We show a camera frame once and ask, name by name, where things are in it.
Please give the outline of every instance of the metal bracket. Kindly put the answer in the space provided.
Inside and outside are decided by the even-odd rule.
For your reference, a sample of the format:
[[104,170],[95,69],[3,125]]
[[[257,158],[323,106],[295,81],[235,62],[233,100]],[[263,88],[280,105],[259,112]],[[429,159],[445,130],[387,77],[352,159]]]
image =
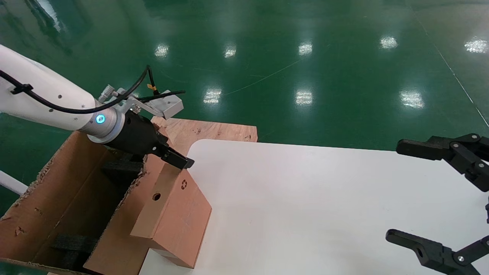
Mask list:
[[[106,99],[109,96],[109,92],[105,92],[106,90],[110,90],[109,87],[111,86],[110,85],[107,86],[107,88],[104,90],[100,98]],[[111,102],[115,100],[118,95],[123,94],[125,92],[126,92],[125,89],[119,88],[116,92],[112,92],[110,94],[111,98],[106,101]],[[116,105],[114,107],[123,114],[125,114],[129,110],[137,114],[140,111],[139,108],[141,108],[154,116],[168,119],[176,115],[181,110],[183,110],[183,103],[182,100],[176,95],[169,95],[164,98],[154,99],[148,103],[142,103],[141,101],[137,100],[135,97],[128,96],[127,100],[122,105]]]

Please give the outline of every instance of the cardboard box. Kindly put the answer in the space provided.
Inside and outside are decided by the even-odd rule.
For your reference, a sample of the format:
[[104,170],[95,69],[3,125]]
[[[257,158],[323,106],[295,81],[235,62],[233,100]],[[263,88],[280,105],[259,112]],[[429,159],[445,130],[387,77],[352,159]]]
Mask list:
[[60,232],[100,237],[120,201],[100,171],[114,159],[104,146],[73,132],[0,219],[0,261],[80,274],[59,268],[64,253],[50,244]]
[[131,236],[176,265],[194,268],[211,211],[189,172],[165,165]]
[[[180,140],[174,149],[186,155],[193,142],[203,139],[257,140],[254,126],[171,119],[170,135],[163,118],[153,117],[159,132]],[[165,162],[148,155],[139,177],[124,198],[100,172],[114,160],[102,145],[79,132],[63,143],[35,182],[0,219],[0,261],[50,271],[58,275],[85,274],[59,268],[61,251],[50,248],[60,232],[99,237],[83,265],[104,275],[137,275],[148,244],[130,236]]]

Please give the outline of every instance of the plywood board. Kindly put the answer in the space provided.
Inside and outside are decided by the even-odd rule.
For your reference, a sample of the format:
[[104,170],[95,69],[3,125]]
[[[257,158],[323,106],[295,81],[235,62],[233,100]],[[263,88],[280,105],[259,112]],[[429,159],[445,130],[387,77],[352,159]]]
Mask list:
[[256,126],[217,123],[179,118],[153,118],[163,126],[173,142],[174,149],[187,155],[190,146],[200,139],[220,139],[235,141],[258,140]]

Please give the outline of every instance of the cable connector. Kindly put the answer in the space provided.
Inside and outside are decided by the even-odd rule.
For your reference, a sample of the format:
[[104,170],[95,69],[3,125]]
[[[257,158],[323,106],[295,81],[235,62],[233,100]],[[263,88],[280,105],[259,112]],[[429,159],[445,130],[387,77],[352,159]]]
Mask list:
[[30,92],[32,91],[33,87],[30,84],[21,84],[20,86],[16,86],[15,89],[12,91],[12,94],[18,94],[21,92]]

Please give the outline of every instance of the cardboard flap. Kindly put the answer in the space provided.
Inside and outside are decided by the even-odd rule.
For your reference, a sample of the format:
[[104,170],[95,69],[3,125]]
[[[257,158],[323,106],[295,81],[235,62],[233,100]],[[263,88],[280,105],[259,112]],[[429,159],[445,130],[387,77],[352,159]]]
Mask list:
[[32,261],[106,155],[104,146],[73,132],[1,218],[0,258]]

